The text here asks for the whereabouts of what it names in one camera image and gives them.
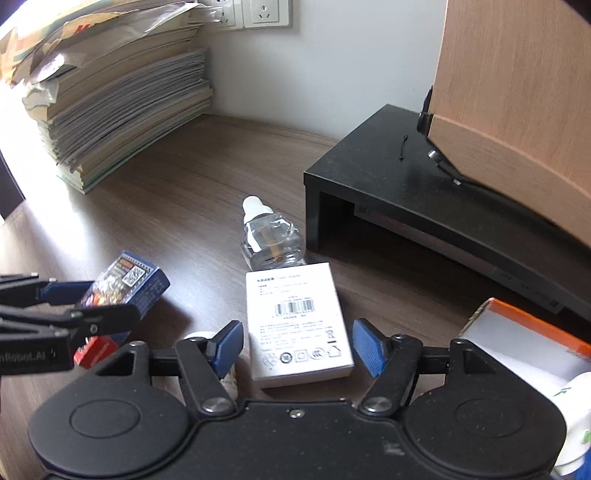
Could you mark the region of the black monitor riser stand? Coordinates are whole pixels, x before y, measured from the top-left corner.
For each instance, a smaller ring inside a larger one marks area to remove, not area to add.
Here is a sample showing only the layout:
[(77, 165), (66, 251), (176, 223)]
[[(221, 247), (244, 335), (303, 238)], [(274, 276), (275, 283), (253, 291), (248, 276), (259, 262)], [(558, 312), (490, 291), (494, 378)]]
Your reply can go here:
[(304, 171), (311, 249), (328, 236), (325, 200), (335, 197), (553, 313), (589, 317), (589, 248), (500, 194), (455, 182), (417, 123), (417, 113), (385, 105)]

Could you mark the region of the white mosquito repellent plug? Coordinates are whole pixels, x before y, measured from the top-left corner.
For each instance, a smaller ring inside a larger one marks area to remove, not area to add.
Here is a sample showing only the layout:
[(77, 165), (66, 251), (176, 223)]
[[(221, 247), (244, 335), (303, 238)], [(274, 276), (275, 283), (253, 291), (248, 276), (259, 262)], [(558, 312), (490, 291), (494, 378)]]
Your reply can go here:
[(566, 439), (554, 466), (561, 477), (580, 469), (590, 449), (590, 376), (590, 372), (578, 375), (553, 397), (567, 427)]

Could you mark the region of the orange white cardboard box lid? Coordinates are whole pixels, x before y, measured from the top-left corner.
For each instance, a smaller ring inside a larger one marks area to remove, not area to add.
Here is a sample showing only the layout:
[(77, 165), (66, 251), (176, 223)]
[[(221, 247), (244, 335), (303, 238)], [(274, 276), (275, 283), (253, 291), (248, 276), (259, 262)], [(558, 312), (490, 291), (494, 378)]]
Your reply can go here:
[(544, 373), (565, 383), (590, 370), (590, 344), (490, 298), (460, 333), (524, 379)]

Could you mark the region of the wooden book stand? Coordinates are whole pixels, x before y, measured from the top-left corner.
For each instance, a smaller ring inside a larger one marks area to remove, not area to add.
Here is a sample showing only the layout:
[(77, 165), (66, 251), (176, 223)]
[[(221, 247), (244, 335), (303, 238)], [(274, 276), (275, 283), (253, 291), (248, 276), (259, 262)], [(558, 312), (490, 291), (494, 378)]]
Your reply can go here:
[(462, 175), (589, 242), (588, 2), (449, 2), (427, 114)]

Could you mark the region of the white medicine box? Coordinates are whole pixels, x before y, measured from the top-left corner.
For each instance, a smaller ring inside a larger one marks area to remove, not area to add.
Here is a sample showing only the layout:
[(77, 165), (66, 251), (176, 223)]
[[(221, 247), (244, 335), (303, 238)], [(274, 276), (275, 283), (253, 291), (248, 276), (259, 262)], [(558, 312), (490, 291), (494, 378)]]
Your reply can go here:
[(329, 263), (245, 274), (252, 382), (260, 389), (344, 378), (355, 362)]

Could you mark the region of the white wall socket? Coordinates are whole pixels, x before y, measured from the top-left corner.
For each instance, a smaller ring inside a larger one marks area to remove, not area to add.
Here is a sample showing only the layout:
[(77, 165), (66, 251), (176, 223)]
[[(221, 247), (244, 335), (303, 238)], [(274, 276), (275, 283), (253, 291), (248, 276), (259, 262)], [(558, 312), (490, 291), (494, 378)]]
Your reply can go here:
[(242, 0), (199, 0), (199, 3), (213, 9), (213, 22), (206, 24), (208, 30), (228, 32), (245, 28)]
[(290, 28), (290, 0), (245, 0), (242, 2), (245, 29)]

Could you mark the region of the stack of books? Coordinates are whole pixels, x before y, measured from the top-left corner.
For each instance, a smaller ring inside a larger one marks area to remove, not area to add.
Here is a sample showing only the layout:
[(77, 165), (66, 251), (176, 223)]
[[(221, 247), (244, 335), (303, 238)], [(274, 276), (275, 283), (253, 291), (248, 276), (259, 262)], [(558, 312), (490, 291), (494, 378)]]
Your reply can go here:
[(208, 110), (197, 33), (220, 19), (200, 1), (25, 1), (1, 25), (1, 80), (57, 175), (87, 193)]

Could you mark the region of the playing cards box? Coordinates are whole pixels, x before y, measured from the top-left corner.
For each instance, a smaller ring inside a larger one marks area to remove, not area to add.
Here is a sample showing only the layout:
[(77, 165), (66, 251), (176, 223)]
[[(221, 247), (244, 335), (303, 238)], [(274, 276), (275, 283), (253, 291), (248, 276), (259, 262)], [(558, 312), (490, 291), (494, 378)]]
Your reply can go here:
[[(76, 306), (131, 304), (143, 319), (169, 286), (169, 279), (159, 267), (124, 251), (97, 277)], [(114, 353), (129, 334), (124, 331), (86, 338), (85, 344), (74, 354), (75, 363), (85, 369), (93, 367)]]

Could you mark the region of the clear liquid refill bottle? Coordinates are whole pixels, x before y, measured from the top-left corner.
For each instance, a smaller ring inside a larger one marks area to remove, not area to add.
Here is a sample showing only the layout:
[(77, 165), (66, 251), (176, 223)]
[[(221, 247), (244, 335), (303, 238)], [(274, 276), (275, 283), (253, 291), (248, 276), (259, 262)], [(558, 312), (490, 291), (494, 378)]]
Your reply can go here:
[(293, 222), (256, 196), (242, 201), (242, 255), (252, 271), (305, 264), (304, 237)]

